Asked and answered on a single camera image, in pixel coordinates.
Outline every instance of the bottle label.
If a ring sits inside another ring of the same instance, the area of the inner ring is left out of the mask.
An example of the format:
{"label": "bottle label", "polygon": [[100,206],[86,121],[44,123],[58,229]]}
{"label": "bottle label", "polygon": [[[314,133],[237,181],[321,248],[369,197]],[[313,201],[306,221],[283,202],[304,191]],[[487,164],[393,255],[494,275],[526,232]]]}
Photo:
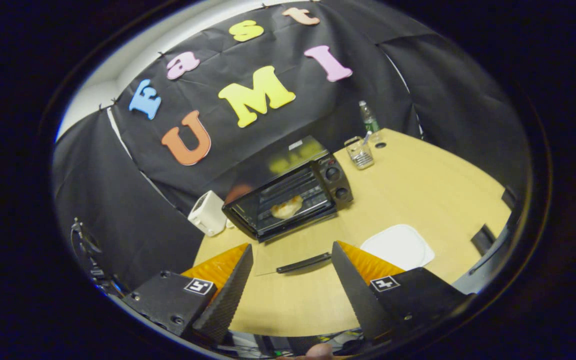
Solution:
{"label": "bottle label", "polygon": [[379,124],[377,124],[376,120],[370,121],[370,122],[364,122],[363,123],[366,127],[366,132],[379,132]]}

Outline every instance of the toaster oven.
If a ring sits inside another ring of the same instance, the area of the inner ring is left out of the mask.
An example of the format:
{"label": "toaster oven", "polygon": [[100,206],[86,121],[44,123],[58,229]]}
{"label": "toaster oven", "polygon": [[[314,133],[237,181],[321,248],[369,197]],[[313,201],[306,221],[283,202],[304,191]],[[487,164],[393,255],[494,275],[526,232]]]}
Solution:
{"label": "toaster oven", "polygon": [[222,210],[259,242],[329,219],[353,200],[341,165],[311,136],[265,148],[241,173]]}

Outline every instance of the toaster oven window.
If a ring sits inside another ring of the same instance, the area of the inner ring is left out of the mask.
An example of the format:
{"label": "toaster oven window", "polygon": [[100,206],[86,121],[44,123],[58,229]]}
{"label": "toaster oven window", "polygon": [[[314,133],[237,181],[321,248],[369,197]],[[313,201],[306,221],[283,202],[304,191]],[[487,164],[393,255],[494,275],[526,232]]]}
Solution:
{"label": "toaster oven window", "polygon": [[304,168],[242,198],[233,209],[263,235],[333,205],[313,170]]}

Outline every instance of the letter m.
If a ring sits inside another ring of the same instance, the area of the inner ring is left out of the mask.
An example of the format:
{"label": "letter m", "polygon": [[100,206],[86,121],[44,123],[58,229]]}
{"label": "letter m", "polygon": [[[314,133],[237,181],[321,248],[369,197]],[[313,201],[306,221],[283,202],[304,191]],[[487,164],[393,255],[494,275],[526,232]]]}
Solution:
{"label": "letter m", "polygon": [[264,66],[252,75],[253,88],[249,89],[240,84],[229,84],[219,92],[220,99],[226,99],[237,114],[237,125],[245,128],[255,120],[257,114],[249,111],[254,109],[261,114],[268,111],[266,96],[270,99],[270,107],[278,109],[295,100],[295,93],[286,90],[275,75],[273,66]]}

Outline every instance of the water bottle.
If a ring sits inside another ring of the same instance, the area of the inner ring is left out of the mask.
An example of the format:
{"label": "water bottle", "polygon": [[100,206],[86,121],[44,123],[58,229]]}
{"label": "water bottle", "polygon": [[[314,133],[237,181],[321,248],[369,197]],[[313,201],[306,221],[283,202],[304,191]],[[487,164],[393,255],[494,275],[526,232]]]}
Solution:
{"label": "water bottle", "polygon": [[366,127],[366,132],[372,132],[370,142],[379,142],[379,123],[377,123],[375,113],[363,100],[359,101],[359,109],[361,110],[361,118],[363,119],[363,125]]}

